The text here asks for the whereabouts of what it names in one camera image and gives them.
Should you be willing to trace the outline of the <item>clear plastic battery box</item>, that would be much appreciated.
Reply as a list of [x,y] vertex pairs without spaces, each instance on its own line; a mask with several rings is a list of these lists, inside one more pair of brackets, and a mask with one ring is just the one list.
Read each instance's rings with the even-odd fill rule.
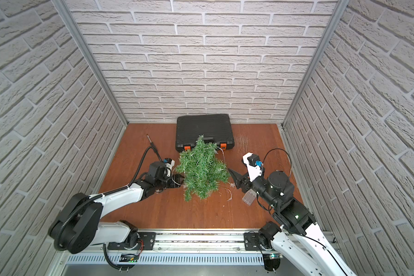
[[254,190],[250,189],[245,193],[245,195],[242,198],[242,201],[248,206],[251,206],[253,202],[256,200],[256,197],[257,193]]

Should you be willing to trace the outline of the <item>small green christmas tree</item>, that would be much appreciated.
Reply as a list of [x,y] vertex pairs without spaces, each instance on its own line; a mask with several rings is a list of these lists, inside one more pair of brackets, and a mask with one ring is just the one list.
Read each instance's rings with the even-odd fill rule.
[[179,165],[175,171],[184,176],[185,201],[193,196],[204,200],[226,183],[230,173],[226,164],[216,157],[217,145],[207,143],[201,135],[195,147],[179,154]]

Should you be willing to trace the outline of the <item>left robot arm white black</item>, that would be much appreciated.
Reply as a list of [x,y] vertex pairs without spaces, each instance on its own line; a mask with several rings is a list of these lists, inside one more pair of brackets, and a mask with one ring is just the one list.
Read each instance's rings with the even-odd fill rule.
[[99,194],[73,195],[48,230],[54,248],[77,254],[89,246],[107,243],[118,243],[127,250],[142,247],[134,225],[127,221],[104,223],[101,219],[155,193],[181,187],[185,178],[172,172],[174,165],[169,158],[153,162],[147,172],[125,186]]

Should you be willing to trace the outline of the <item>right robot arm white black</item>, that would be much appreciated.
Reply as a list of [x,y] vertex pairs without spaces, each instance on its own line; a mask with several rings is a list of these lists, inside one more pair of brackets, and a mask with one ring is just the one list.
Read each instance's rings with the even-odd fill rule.
[[254,192],[267,202],[272,221],[259,229],[256,246],[274,250],[288,259],[306,276],[353,276],[343,258],[332,247],[315,216],[293,196],[294,185],[282,171],[264,179],[248,174],[233,174],[238,189]]

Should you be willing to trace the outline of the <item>black tool case orange latches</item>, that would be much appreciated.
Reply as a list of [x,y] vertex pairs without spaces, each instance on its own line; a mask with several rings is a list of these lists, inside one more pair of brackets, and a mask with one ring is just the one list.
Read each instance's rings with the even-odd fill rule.
[[235,146],[228,114],[187,115],[177,118],[175,149],[183,152],[196,146],[203,136],[205,143],[214,143],[222,150]]

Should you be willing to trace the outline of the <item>black handled screwdriver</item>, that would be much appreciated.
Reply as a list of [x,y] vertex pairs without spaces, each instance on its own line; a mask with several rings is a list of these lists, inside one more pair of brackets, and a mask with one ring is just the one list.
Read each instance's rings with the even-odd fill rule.
[[158,149],[156,148],[156,146],[155,146],[154,142],[151,140],[151,138],[150,138],[149,134],[146,134],[146,137],[147,137],[147,139],[148,139],[148,141],[149,141],[149,143],[150,143],[150,146],[151,146],[151,147],[152,147],[152,149],[154,150],[154,152],[155,152],[156,154],[158,154]]

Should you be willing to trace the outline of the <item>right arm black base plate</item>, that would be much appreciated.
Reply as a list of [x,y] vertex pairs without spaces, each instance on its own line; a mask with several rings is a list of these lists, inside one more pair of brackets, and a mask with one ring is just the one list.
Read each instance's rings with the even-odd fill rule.
[[272,251],[270,240],[260,233],[250,231],[243,234],[246,251]]

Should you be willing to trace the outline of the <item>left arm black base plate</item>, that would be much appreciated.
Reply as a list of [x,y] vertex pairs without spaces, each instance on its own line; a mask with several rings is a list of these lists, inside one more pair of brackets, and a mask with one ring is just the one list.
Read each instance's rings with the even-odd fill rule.
[[156,232],[136,232],[122,243],[111,242],[107,245],[108,250],[143,250],[150,251],[153,249],[156,239]]

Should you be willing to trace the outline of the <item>aluminium corner post right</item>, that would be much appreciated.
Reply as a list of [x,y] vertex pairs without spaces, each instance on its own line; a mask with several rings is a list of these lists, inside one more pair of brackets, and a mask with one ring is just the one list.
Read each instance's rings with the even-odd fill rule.
[[287,111],[287,114],[284,117],[284,120],[282,122],[282,128],[284,128],[286,126],[286,124],[289,122],[289,120],[292,118],[293,116],[293,112],[296,108],[296,106],[299,104],[299,100],[302,96],[302,94],[305,92],[305,87],[308,84],[308,82],[311,79],[311,76],[313,74],[313,72],[315,71],[315,69],[317,68],[318,63],[320,62],[325,49],[327,48],[335,30],[338,27],[338,24],[340,22],[340,19],[342,18],[348,4],[349,4],[349,0],[341,0],[337,2],[337,5],[335,6],[335,9],[333,11],[333,14],[330,17],[330,20],[328,22],[328,25],[326,26],[323,35],[317,45],[317,48],[315,50],[315,53],[313,54],[311,60],[310,60],[310,64],[307,67],[307,70],[304,74],[304,77],[300,83],[300,86],[298,88],[297,93],[295,94],[293,101]]

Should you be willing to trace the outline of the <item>aluminium corner post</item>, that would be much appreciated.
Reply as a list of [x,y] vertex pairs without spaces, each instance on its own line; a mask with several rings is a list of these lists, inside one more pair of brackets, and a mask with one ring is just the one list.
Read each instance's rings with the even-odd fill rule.
[[284,128],[286,126],[286,124],[289,122],[289,120],[292,118],[293,116],[293,112],[296,108],[296,106],[299,104],[299,100],[302,96],[302,94],[305,92],[305,87],[308,84],[308,82],[311,79],[311,76],[313,74],[313,72],[315,71],[315,69],[317,68],[318,63],[320,62],[325,49],[327,48],[335,30],[338,27],[338,24],[340,22],[340,19],[342,18],[348,4],[349,4],[349,0],[341,0],[337,2],[337,5],[335,6],[335,9],[333,11],[333,14],[330,17],[330,20],[328,22],[328,25],[326,26],[323,35],[317,45],[317,48],[315,50],[315,53],[313,54],[311,60],[310,60],[310,64],[307,67],[307,70],[304,74],[304,77],[300,83],[300,86],[298,88],[297,93],[295,94],[293,101],[287,111],[287,114],[284,117],[284,120],[282,122],[282,128]]
[[81,51],[85,61],[89,65],[90,69],[92,70],[96,80],[99,82],[100,86],[102,87],[103,92],[107,96],[110,104],[112,105],[113,109],[115,110],[116,115],[120,119],[121,123],[124,127],[127,127],[128,120],[126,119],[119,103],[117,102],[115,95],[113,94],[108,81],[106,80],[95,56],[92,53],[92,50],[84,35],[82,34],[78,24],[74,20],[72,13],[70,12],[69,8],[65,1],[62,0],[53,0],[52,3],[56,8],[58,14],[64,21],[65,26],[68,28],[71,37],[75,40],[79,50]]

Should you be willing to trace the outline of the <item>aluminium corner post left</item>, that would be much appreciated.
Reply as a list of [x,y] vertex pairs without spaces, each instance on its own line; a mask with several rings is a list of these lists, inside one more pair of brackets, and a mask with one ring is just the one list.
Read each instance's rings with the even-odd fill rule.
[[120,119],[121,123],[124,127],[127,127],[128,120],[126,119],[119,103],[117,102],[115,95],[113,94],[108,81],[106,80],[95,56],[92,53],[92,50],[84,35],[82,34],[78,24],[74,20],[72,13],[70,12],[69,8],[65,1],[62,0],[53,0],[52,3],[56,8],[58,14],[64,21],[65,26],[68,28],[71,37],[75,40],[79,50],[81,51],[85,61],[89,65],[90,69],[92,70],[96,80],[99,82],[100,86],[102,87],[103,92],[107,96],[110,104],[112,105],[113,109],[115,110],[116,115]]

